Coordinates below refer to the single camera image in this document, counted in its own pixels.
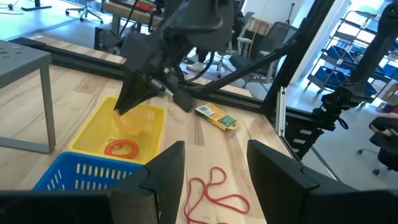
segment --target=desk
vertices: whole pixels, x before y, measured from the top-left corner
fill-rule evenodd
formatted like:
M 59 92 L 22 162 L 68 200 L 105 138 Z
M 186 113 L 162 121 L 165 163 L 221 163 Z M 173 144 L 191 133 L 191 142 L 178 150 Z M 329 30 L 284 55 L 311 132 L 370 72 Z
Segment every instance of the desk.
M 105 52 L 80 47 L 66 42 L 36 36 L 34 39 L 51 46 L 70 50 L 112 62 L 120 62 L 121 57 Z M 53 109 L 57 147 L 51 155 L 0 148 L 0 189 L 31 189 L 40 179 L 56 156 L 67 150 L 68 142 L 77 134 L 87 117 L 101 103 L 105 96 L 118 96 L 121 81 L 78 72 L 63 67 L 50 66 Z M 246 90 L 233 86 L 227 91 L 249 94 Z M 0 90 L 0 129 L 3 136 L 45 142 L 44 112 L 40 95 L 39 72 L 31 73 Z M 213 166 L 222 167 L 227 180 L 221 187 L 211 189 L 214 197 L 226 194 L 242 194 L 251 204 L 247 215 L 241 215 L 225 208 L 216 207 L 204 200 L 192 214 L 193 218 L 210 223 L 265 223 L 256 193 L 252 186 L 246 162 L 246 146 L 249 139 L 257 139 L 270 147 L 290 156 L 265 116 L 227 106 L 220 106 L 232 117 L 243 121 L 235 131 L 224 132 L 205 121 L 195 113 L 186 113 L 173 103 L 168 96 L 147 100 L 147 104 L 167 108 L 166 131 L 162 149 L 176 141 L 185 141 L 185 181 L 180 201 L 177 223 L 186 223 L 182 208 L 187 197 L 187 181 L 200 177 L 207 181 Z M 194 185 L 192 202 L 199 194 L 199 186 Z M 231 200 L 231 205 L 241 207 L 241 202 Z
M 122 6 L 115 2 L 106 2 L 104 3 L 104 11 L 112 14 L 112 26 L 111 30 L 115 33 L 119 33 L 120 28 L 120 18 L 128 18 L 131 8 Z M 149 24 L 150 14 L 146 12 L 141 12 L 138 10 L 134 10 L 131 16 L 132 21 L 137 21 L 141 24 Z M 157 27 L 157 25 L 161 22 L 162 18 L 159 16 L 154 16 L 152 21 L 152 26 Z

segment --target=office chair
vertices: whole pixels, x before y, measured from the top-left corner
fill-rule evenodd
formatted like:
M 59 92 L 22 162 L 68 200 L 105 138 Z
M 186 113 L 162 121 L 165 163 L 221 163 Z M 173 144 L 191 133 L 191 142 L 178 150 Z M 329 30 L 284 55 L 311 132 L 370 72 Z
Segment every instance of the office chair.
M 88 8 L 88 3 L 89 3 L 89 2 L 93 2 L 93 1 L 95 1 L 95 0 L 85 0 L 85 6 L 84 6 L 83 8 L 67 9 L 67 10 L 65 11 L 65 14 L 66 14 L 67 16 L 69 16 L 69 11 L 78 11 L 79 13 L 81 13 L 81 14 L 80 14 L 80 21 L 81 21 L 81 22 L 84 21 L 83 16 L 85 16 L 85 17 L 87 18 L 87 14 L 91 14 L 91 15 L 93 15 L 93 16 L 95 16 L 95 17 L 97 17 L 97 18 L 99 19 L 99 23 L 100 23 L 100 24 L 103 24 L 104 21 L 102 21 L 102 18 L 101 18 L 97 13 L 95 13 L 94 11 L 92 11 L 91 9 Z
M 242 54 L 242 47 L 244 49 L 243 55 L 248 54 L 248 49 L 249 46 L 252 44 L 252 40 L 248 38 L 244 38 L 244 31 L 246 30 L 246 26 L 248 25 L 250 19 L 254 15 L 254 12 L 247 12 L 246 15 L 244 16 L 244 21 L 243 21 L 243 28 L 241 33 L 238 35 L 236 38 L 238 40 L 238 50 L 234 50 L 232 48 L 232 40 L 228 42 L 228 48 L 222 48 L 217 50 L 217 54 L 221 56 L 221 59 L 217 62 L 213 62 L 211 65 L 217 65 L 217 73 L 218 73 L 218 78 L 221 78 L 221 67 L 223 67 L 225 70 L 232 72 L 232 70 L 227 66 L 227 64 L 224 63 L 224 56 L 226 55 L 234 55 Z
M 371 124 L 381 131 L 388 129 L 392 136 L 388 137 L 383 133 L 376 133 L 370 138 L 370 141 L 380 147 L 379 152 L 377 153 L 370 149 L 360 149 L 356 153 L 361 155 L 363 152 L 370 152 L 377 155 L 377 159 L 383 165 L 372 171 L 374 175 L 379 175 L 380 169 L 398 172 L 398 118 L 378 117 Z
M 283 22 L 274 23 L 262 40 L 261 50 L 259 51 L 259 55 L 257 57 L 263 57 L 269 54 L 269 52 L 273 52 L 275 49 L 281 47 L 296 33 L 296 31 L 297 28 L 294 26 L 285 24 Z M 251 59 L 244 56 L 234 55 L 229 58 L 229 61 L 237 70 L 239 70 L 246 65 L 253 63 L 257 57 L 252 57 L 253 59 Z M 256 72 L 243 77 L 244 85 L 242 88 L 246 88 L 246 85 L 249 82 L 270 83 L 273 76 L 275 76 L 277 73 L 276 68 L 278 62 L 279 61 L 275 61 L 271 65 L 260 68 Z

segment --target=gray floor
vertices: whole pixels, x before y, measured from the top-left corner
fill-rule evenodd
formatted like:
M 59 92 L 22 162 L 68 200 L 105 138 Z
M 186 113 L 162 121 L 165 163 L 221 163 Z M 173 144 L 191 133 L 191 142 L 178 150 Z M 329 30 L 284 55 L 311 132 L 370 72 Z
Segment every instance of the gray floor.
M 12 16 L 17 17 L 18 20 L 13 21 L 12 25 L 9 25 L 11 28 L 4 29 L 0 33 L 0 39 L 9 39 L 10 37 L 24 35 L 28 32 L 35 32 L 35 30 L 40 31 L 46 28 L 46 26 L 55 26 L 57 23 L 78 18 L 78 14 L 71 13 L 67 17 L 64 12 L 65 8 L 62 6 L 35 11 L 32 14 L 30 14 L 31 12 L 26 12 L 22 16 Z M 0 22 L 10 17 L 0 14 Z M 104 21 L 105 23 L 109 22 L 109 18 L 104 18 Z M 46 29 L 40 33 L 74 44 L 92 47 L 94 44 L 94 28 L 98 25 L 98 21 L 89 18 L 89 21 L 82 23 L 71 21 L 69 24 L 64 24 L 64 26 L 51 27 L 52 29 Z M 183 70 L 186 70 L 186 64 L 181 64 L 181 67 Z M 216 76 L 216 69 L 212 66 L 203 77 L 214 80 Z M 232 85 L 241 87 L 243 83 L 242 80 L 237 80 Z M 306 88 L 307 83 L 308 80 L 301 79 L 298 84 L 288 87 L 288 106 L 306 111 L 311 111 L 313 108 L 320 106 L 321 96 L 316 95 L 318 88 L 315 85 L 310 85 L 309 88 Z M 253 97 L 259 99 L 265 97 L 267 88 L 269 87 L 270 84 L 260 85 L 258 83 L 250 83 L 247 85 L 247 89 Z M 372 175 L 371 171 L 379 165 L 376 156 L 372 154 L 356 155 L 356 151 L 363 147 L 375 151 L 378 150 L 376 146 L 373 146 L 369 142 L 372 132 L 368 129 L 368 124 L 377 115 L 375 110 L 377 104 L 378 102 L 375 102 L 375 104 L 367 105 L 363 109 L 345 111 L 342 117 L 349 124 L 349 130 L 344 130 L 340 126 L 337 126 L 335 131 L 325 133 L 314 145 L 315 150 L 326 160 L 344 183 L 361 190 L 393 189 L 398 187 L 398 174 L 395 172 L 382 172 L 379 176 Z M 304 157 L 303 162 L 312 169 L 330 176 L 312 151 Z

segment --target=table leg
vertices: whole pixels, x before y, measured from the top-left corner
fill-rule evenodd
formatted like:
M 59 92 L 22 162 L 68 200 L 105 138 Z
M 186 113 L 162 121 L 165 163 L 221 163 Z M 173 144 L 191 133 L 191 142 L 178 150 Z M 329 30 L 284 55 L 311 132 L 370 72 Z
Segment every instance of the table leg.
M 120 29 L 120 16 L 117 14 L 113 14 L 111 30 L 114 34 L 119 35 L 119 29 Z
M 55 148 L 55 128 L 54 114 L 52 111 L 51 81 L 49 66 L 40 68 L 40 79 L 42 81 L 45 125 L 47 127 L 47 137 L 49 139 L 50 152 Z

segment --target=chair wheel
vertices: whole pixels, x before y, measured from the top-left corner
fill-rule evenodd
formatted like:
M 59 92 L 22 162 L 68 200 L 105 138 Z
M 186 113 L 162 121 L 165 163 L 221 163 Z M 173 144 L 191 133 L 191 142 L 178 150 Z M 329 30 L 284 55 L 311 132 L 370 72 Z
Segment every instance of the chair wheel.
M 380 174 L 380 171 L 379 171 L 378 169 L 374 169 L 374 170 L 372 171 L 372 173 L 373 173 L 374 175 L 379 175 L 379 174 Z

